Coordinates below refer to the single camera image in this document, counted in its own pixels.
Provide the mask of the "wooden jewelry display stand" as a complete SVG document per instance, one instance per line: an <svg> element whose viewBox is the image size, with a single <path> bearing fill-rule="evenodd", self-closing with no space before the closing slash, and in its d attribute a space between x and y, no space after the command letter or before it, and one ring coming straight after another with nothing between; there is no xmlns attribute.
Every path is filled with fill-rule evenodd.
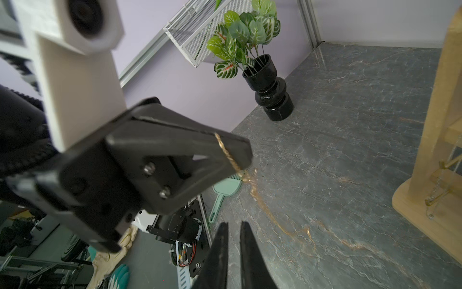
<svg viewBox="0 0 462 289"><path fill-rule="evenodd" d="M447 29L410 179L392 207L452 258L462 260L462 11Z"/></svg>

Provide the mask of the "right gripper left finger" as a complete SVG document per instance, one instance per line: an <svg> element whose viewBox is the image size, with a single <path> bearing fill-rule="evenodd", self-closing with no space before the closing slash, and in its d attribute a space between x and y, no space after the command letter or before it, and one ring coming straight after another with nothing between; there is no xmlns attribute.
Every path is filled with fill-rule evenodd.
<svg viewBox="0 0 462 289"><path fill-rule="evenodd" d="M205 264L192 289L226 289L229 259L229 225L218 227Z"/></svg>

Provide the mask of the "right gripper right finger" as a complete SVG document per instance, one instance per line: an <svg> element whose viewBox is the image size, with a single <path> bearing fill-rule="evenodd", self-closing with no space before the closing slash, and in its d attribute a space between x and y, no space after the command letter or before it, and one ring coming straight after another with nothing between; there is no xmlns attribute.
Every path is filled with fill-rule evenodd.
<svg viewBox="0 0 462 289"><path fill-rule="evenodd" d="M241 223L240 251L241 288L277 289L248 222Z"/></svg>

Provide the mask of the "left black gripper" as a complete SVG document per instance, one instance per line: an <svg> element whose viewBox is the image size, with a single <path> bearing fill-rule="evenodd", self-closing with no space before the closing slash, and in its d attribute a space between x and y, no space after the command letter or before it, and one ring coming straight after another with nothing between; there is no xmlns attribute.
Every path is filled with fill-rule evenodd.
<svg viewBox="0 0 462 289"><path fill-rule="evenodd" d="M139 211L169 215L212 185L250 167L246 138L178 113L151 113L148 98L64 152L52 142L41 107L22 96L1 98L1 199L40 208L103 252ZM146 173L145 169L154 169Z"/></svg>

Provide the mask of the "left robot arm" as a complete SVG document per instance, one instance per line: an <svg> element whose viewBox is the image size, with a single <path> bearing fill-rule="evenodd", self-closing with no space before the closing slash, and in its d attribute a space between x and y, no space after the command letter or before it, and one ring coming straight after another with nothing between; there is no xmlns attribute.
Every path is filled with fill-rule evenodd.
<svg viewBox="0 0 462 289"><path fill-rule="evenodd" d="M128 108L112 55L123 35L115 1L1 2L1 55L41 94L1 88L1 199L111 253L139 211L172 214L253 159L248 139L157 98Z"/></svg>

